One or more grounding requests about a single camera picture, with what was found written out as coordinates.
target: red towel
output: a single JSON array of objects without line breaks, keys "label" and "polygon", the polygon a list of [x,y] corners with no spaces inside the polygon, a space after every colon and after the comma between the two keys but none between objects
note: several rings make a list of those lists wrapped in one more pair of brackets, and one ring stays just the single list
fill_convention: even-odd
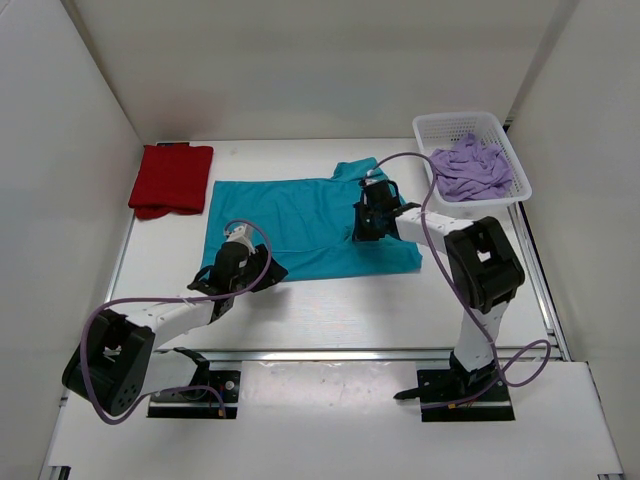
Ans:
[{"label": "red towel", "polygon": [[212,158],[212,147],[145,146],[129,207],[143,220],[202,213]]}]

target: white table surface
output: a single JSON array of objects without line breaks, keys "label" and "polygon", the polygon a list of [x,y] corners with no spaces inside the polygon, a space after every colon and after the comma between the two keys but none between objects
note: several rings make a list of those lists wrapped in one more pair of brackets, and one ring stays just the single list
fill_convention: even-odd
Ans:
[{"label": "white table surface", "polygon": [[[192,142],[215,149],[205,212],[136,220],[114,298],[176,295],[200,268],[207,213],[215,180],[330,177],[336,163],[381,159],[418,151],[414,139]],[[422,201],[427,176],[420,160],[387,163],[385,172],[407,201]],[[505,210],[495,215],[523,261]],[[194,349],[404,349],[451,348],[462,308],[427,247],[419,273],[282,283],[248,294],[214,325],[166,344]],[[122,307],[125,311],[138,306]],[[517,347],[546,337],[531,283],[518,290],[502,322],[499,346]]]},{"label": "white table surface", "polygon": [[[517,363],[523,378],[537,364]],[[412,362],[245,362],[236,420],[103,424],[75,394],[62,410],[50,465],[70,480],[280,479],[596,480],[619,473],[588,367],[551,363],[512,389],[516,420],[421,423]]]}]

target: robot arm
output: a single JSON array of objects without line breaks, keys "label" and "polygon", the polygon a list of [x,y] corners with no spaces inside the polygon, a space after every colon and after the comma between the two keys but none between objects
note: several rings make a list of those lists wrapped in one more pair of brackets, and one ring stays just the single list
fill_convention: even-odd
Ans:
[{"label": "robot arm", "polygon": [[[367,178],[361,186],[360,201],[354,205],[354,241],[375,241],[391,235],[428,245],[420,206],[403,205],[394,182]],[[457,290],[495,342],[502,316],[525,278],[502,226],[492,217],[474,222],[434,212],[424,215],[436,250],[449,260]],[[466,312],[449,363],[446,385],[400,392],[396,398],[415,398],[434,388],[453,390],[450,396],[461,398],[473,395],[495,379],[497,370],[489,342]]]},{"label": "robot arm", "polygon": [[[228,234],[213,265],[200,270],[179,297],[208,297],[237,292],[253,283],[267,261],[264,245],[254,248],[253,229],[236,227]],[[257,292],[280,282],[287,270],[273,258]],[[89,331],[87,358],[91,382],[102,408],[112,416],[127,411],[140,395],[167,388],[208,382],[209,362],[186,348],[157,351],[188,331],[218,320],[233,306],[234,298],[212,302],[159,303],[131,314],[104,310]],[[76,349],[63,384],[88,398]]]}]

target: teal shirt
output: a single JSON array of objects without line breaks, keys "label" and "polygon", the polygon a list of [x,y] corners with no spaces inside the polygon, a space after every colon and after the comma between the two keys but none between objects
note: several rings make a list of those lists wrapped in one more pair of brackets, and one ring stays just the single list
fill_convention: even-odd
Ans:
[{"label": "teal shirt", "polygon": [[[355,219],[353,204],[359,201],[361,192],[358,181],[375,164],[374,158],[339,163],[329,179],[217,181],[209,210],[202,266],[214,262],[225,241],[223,229],[227,222],[245,218],[269,236],[274,258],[289,270],[285,280],[418,270],[422,256],[414,243],[389,236],[377,242],[351,240]],[[252,242],[263,243],[258,233]]]}]

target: plastic basket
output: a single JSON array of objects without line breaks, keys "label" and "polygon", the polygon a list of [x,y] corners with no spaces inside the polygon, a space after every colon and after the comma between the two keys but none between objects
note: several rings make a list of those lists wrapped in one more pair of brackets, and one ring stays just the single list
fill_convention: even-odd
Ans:
[{"label": "plastic basket", "polygon": [[[503,198],[449,202],[442,198],[436,186],[429,204],[431,209],[455,217],[469,217],[478,213],[495,212],[531,197],[531,184],[495,115],[488,112],[422,115],[413,120],[413,131],[416,134],[420,152],[424,155],[431,155],[437,148],[451,149],[465,134],[473,133],[485,145],[491,143],[499,145],[513,171],[513,183]],[[433,173],[426,162],[425,169],[431,182]]]}]

